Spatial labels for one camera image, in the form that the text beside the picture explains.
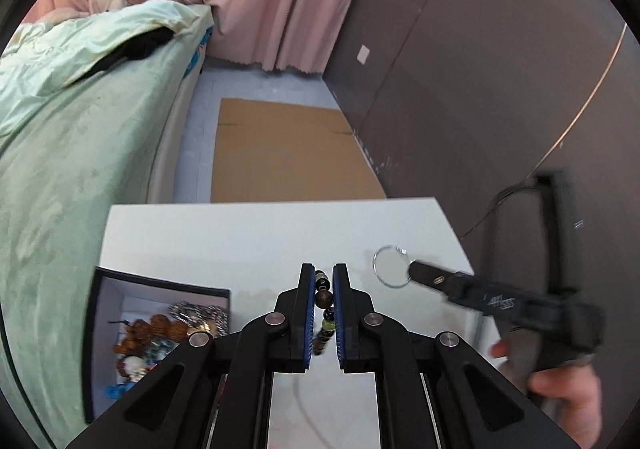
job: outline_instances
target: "white tabletop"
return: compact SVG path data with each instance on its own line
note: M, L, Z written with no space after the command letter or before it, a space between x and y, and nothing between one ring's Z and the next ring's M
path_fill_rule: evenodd
M346 263L351 286L376 311L409 331L443 330L469 339L475 314L443 303L430 289L389 289L371 268L374 252L399 245L411 259L471 272L433 198L305 203L113 206L100 266L167 281L231 290L231 330L273 311L295 288L302 263L331 275ZM321 311L316 309L316 329ZM488 330L485 345L497 340ZM305 375L276 375L269 447L379 447L372 374L343 375L332 339Z

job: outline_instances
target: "green blanket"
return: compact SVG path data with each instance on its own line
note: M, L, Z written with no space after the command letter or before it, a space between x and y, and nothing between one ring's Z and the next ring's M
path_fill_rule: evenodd
M0 59L2 316L18 377L59 448L85 427L84 312L110 206L145 202L171 103L212 24L210 7L147 2L21 28ZM177 35L145 60L73 83L153 25ZM0 385L34 441L48 447L4 350Z

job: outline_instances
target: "key ring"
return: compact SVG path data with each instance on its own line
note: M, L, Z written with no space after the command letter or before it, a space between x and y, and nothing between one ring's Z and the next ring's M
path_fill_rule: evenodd
M411 259L409 258L409 255L406 253L405 249L402 249L401 247L399 247L398 245L385 245L384 247L380 247L374 254L373 254L373 262L372 262L372 267L373 267L373 273L376 275L376 278L379 280L380 283L382 283L384 286L388 286L388 288L403 288L405 286L407 286L409 284L409 281L411 281L411 278L409 277L409 272L408 270L405 271L406 273L406 281L399 284L399 285L394 285L392 283L388 283L387 281L385 281L382 276L380 276L380 273L378 272L378 267L376 265L376 262L378 261L378 257L382 252L385 251L396 251L401 257L402 259L406 262L406 266L407 269L409 268L409 265L411 264Z

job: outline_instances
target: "metal ring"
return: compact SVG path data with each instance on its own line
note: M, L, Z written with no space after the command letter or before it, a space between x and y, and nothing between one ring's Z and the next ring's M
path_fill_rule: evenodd
M382 277L380 277L378 273L378 268L376 267L376 259L380 254L380 252L389 251L389 250L396 251L398 254L400 254L402 258L406 261L407 269L409 268L409 265L411 264L411 259L409 259L409 255L406 253L404 249L401 249L397 245L385 245L384 247L380 247L373 254L373 263L371 264L373 266L373 273L376 275L376 278L379 280L379 282L382 283L384 286L388 286L388 288L402 288L404 286L407 286L409 284L409 281L411 281L408 270L406 272L406 281L404 283L401 283L401 285L392 285L391 283L387 283L384 279L382 279Z
M189 344L194 348L200 348L209 342L209 335L204 332L196 332L189 337Z

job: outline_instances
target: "gray floor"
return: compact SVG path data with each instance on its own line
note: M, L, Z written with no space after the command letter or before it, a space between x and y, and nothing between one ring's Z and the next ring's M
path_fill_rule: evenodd
M182 133L174 203L209 203L218 113L225 97L338 109L319 75L267 73L207 58Z

